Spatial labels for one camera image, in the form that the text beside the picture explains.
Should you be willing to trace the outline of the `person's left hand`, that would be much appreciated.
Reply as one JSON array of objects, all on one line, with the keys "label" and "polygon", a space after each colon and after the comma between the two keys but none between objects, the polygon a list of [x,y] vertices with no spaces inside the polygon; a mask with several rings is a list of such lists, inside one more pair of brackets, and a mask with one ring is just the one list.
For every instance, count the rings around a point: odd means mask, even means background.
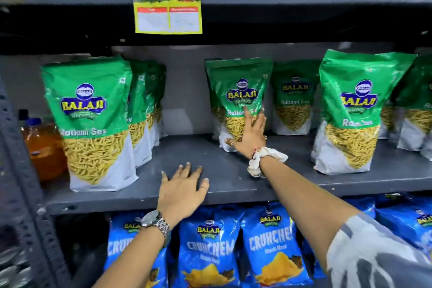
[{"label": "person's left hand", "polygon": [[197,195],[203,168],[199,166],[195,171],[191,170],[190,177],[184,179],[184,167],[180,165],[169,182],[159,189],[157,210],[162,213],[171,229],[181,220],[190,217],[205,199]]}]

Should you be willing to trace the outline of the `row of blue chip packets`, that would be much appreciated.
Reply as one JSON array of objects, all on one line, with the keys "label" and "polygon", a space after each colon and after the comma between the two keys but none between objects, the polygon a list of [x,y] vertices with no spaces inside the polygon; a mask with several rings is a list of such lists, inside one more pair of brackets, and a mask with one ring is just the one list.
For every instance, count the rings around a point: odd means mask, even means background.
[{"label": "row of blue chip packets", "polygon": [[307,288],[327,278],[279,202],[199,208],[179,227],[178,261],[163,247],[145,288]]}]

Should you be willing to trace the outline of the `person's right hand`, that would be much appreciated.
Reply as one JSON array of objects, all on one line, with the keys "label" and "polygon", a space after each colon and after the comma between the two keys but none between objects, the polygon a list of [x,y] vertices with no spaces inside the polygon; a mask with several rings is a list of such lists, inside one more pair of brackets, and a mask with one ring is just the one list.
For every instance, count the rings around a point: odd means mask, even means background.
[{"label": "person's right hand", "polygon": [[256,150],[265,147],[267,145],[267,138],[264,135],[264,129],[256,129],[256,120],[253,120],[253,116],[246,106],[243,107],[245,114],[245,129],[241,138],[241,144],[238,149],[239,153],[251,160]]}]

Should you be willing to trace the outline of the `orange drink bottle blue cap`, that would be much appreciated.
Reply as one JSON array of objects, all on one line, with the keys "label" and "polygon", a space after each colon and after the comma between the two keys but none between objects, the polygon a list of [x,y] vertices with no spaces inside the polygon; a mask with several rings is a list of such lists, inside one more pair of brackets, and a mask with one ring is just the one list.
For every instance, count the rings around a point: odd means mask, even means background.
[{"label": "orange drink bottle blue cap", "polygon": [[54,180],[67,171],[62,138],[53,121],[28,118],[23,137],[40,182]]}]

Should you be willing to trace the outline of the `drink bottle black cap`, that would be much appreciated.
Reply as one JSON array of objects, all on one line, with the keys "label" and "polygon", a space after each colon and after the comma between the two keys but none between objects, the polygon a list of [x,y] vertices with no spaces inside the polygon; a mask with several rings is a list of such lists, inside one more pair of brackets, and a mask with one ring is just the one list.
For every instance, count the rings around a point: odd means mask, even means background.
[{"label": "drink bottle black cap", "polygon": [[18,122],[20,132],[25,138],[28,133],[27,120],[29,119],[29,110],[28,109],[19,109],[18,110]]}]

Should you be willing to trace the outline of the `person's left forearm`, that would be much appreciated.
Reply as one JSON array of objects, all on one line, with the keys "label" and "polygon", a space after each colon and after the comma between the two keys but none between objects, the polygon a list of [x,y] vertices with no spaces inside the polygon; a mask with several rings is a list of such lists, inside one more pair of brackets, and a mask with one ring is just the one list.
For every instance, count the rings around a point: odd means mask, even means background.
[{"label": "person's left forearm", "polygon": [[92,288],[145,288],[164,244],[157,227],[142,228]]}]

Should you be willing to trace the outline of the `white grey patterned sleeve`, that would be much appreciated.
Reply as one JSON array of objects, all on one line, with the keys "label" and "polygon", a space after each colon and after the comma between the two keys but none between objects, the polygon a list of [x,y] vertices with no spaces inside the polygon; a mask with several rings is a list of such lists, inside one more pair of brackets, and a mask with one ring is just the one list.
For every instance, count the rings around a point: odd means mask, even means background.
[{"label": "white grey patterned sleeve", "polygon": [[332,288],[432,288],[424,253],[363,213],[339,228],[326,258]]}]

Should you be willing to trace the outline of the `yellow green shelf price label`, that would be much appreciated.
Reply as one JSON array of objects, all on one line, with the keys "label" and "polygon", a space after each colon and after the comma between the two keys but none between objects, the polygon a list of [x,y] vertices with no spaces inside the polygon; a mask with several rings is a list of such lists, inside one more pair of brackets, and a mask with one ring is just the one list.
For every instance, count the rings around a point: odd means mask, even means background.
[{"label": "yellow green shelf price label", "polygon": [[137,34],[202,34],[201,0],[132,0]]}]

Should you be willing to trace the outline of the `person's right forearm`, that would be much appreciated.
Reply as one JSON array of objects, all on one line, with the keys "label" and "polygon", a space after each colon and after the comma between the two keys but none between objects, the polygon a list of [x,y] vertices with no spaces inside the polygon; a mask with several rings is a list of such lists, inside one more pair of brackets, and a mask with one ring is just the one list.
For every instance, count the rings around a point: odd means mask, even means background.
[{"label": "person's right forearm", "polygon": [[320,265],[327,270],[327,252],[334,237],[344,223],[360,213],[359,209],[273,157],[261,158],[260,168]]}]

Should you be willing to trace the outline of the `silver metal wristwatch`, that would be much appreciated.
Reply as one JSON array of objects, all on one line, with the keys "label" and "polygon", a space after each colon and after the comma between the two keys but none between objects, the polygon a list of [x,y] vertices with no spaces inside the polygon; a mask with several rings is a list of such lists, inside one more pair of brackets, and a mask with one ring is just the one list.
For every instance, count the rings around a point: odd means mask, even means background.
[{"label": "silver metal wristwatch", "polygon": [[161,232],[164,237],[164,245],[163,248],[167,247],[171,239],[171,227],[166,222],[162,213],[158,210],[150,211],[145,214],[143,217],[135,218],[135,221],[139,223],[142,228],[147,227],[156,227]]}]

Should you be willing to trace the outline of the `row of green packets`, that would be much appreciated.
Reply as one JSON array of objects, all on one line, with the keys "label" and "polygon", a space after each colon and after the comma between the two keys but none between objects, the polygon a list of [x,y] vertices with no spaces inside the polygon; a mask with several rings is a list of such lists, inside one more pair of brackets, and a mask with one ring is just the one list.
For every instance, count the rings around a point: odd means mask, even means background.
[{"label": "row of green packets", "polygon": [[[385,54],[346,54],[328,50],[327,56],[346,56],[345,70],[336,69],[338,83],[348,83],[353,97],[343,96],[343,104],[354,106],[360,115],[356,127],[343,128],[324,123],[324,146],[314,141],[320,130],[307,136],[313,138],[310,158],[315,171],[338,176],[370,171],[380,131],[380,112],[392,89],[409,71],[416,55],[390,52]],[[293,69],[281,78],[277,89],[288,97],[299,97],[311,90],[315,96],[320,82],[321,60],[273,62],[267,88],[276,83],[278,75]],[[152,60],[128,60],[121,55],[55,62],[41,67],[45,98],[62,138],[73,192],[116,192],[139,179],[137,169],[153,158],[160,145],[159,90],[165,87],[165,67]],[[211,94],[206,65],[200,69],[202,86]],[[212,107],[192,111],[197,117],[213,119]],[[267,144],[270,153],[281,161],[289,156]]]}]

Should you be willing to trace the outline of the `green snack packet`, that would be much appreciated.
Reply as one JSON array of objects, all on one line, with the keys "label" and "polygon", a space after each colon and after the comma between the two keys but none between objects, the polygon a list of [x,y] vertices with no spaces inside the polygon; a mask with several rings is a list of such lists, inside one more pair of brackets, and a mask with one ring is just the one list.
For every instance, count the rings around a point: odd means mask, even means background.
[{"label": "green snack packet", "polygon": [[245,129],[244,107],[252,123],[258,118],[273,61],[266,58],[218,59],[208,60],[205,65],[219,146],[226,152],[236,152],[225,139],[241,141]]}]

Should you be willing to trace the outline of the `grey perforated shelf upright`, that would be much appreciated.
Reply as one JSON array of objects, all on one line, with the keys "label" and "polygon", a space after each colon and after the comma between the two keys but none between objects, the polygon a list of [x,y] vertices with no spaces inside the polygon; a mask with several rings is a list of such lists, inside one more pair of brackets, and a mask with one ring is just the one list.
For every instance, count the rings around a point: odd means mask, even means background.
[{"label": "grey perforated shelf upright", "polygon": [[71,275],[1,76],[0,216],[15,227],[39,286],[70,288]]}]

